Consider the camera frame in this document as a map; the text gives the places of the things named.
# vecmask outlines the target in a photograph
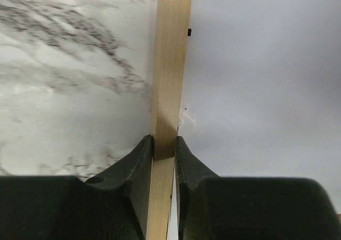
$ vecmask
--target wood grain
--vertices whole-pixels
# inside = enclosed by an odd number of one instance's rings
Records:
[[[153,77],[152,135],[155,150],[147,240],[166,240],[174,173],[183,69],[191,0],[158,0]]]

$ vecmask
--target light wood slat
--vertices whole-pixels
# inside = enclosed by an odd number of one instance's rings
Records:
[[[166,240],[174,173],[183,69],[191,0],[158,0],[153,78],[152,135],[155,152],[147,240]]]

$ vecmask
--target black clamp jaw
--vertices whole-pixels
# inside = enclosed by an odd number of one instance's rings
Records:
[[[0,239],[145,239],[152,137],[88,179],[0,177]],[[176,139],[180,240],[339,240],[341,226],[315,181],[221,178]]]

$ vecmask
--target marble surface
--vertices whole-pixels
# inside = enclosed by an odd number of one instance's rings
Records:
[[[150,133],[157,0],[0,0],[0,175],[85,180]]]

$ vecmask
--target white wall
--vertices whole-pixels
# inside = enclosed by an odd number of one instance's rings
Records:
[[[341,213],[341,0],[192,0],[190,27],[192,152],[220,175],[313,178]]]

